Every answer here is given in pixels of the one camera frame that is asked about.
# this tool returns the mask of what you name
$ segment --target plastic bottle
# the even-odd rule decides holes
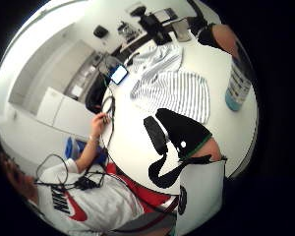
[[[232,68],[228,87],[225,93],[225,101],[233,111],[238,111],[247,98],[254,73],[245,50],[237,43],[239,59],[233,57]]]

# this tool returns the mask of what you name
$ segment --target white cabinet door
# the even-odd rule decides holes
[[[38,107],[36,119],[46,125],[53,126],[63,98],[64,94],[54,88],[48,87]]]
[[[68,96],[64,96],[53,126],[65,132],[88,138],[90,120],[94,116],[86,106]]]

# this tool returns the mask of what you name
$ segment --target striped cloth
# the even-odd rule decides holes
[[[160,72],[154,78],[142,78],[130,97],[147,112],[167,108],[202,124],[209,116],[209,95],[205,78],[191,72]]]
[[[180,45],[167,43],[135,57],[132,69],[138,81],[130,97],[147,112],[167,108],[204,124],[209,116],[207,82],[196,73],[179,71],[182,55]]]

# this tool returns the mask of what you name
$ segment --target white t-shirt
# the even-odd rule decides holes
[[[81,174],[73,159],[65,162],[69,172],[66,183],[72,184]],[[59,164],[46,169],[40,181],[59,184],[59,180],[63,182],[65,177],[66,168],[64,164]],[[99,183],[101,177],[95,174],[89,178]],[[88,231],[107,232],[144,213],[133,193],[108,175],[103,177],[102,187],[84,191],[71,189],[63,193],[57,187],[38,185],[38,207],[55,228],[69,235]]]

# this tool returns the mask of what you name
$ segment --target white table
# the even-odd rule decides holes
[[[225,166],[225,174],[228,177],[245,158],[254,137],[258,119],[255,92],[251,88],[242,109],[238,112],[231,111],[224,99],[230,77],[231,56],[219,49],[199,44],[194,37],[191,41],[177,43],[184,48],[181,68],[197,72],[206,78],[210,96],[210,115],[205,126],[213,133],[221,152],[228,158]],[[137,51],[144,51],[151,44],[154,42],[146,43]],[[129,76],[119,86],[110,85],[116,98],[116,112],[115,131],[109,153],[116,165],[139,184],[157,192],[179,195],[179,178],[168,189],[158,188],[148,178],[148,167],[161,156],[154,149],[144,126],[144,119],[150,114],[135,106],[130,99],[130,91],[137,80],[131,67],[128,69]],[[103,134],[106,144],[110,131],[111,124]],[[178,154],[174,145],[168,143],[167,146],[168,157],[160,175],[178,164]]]

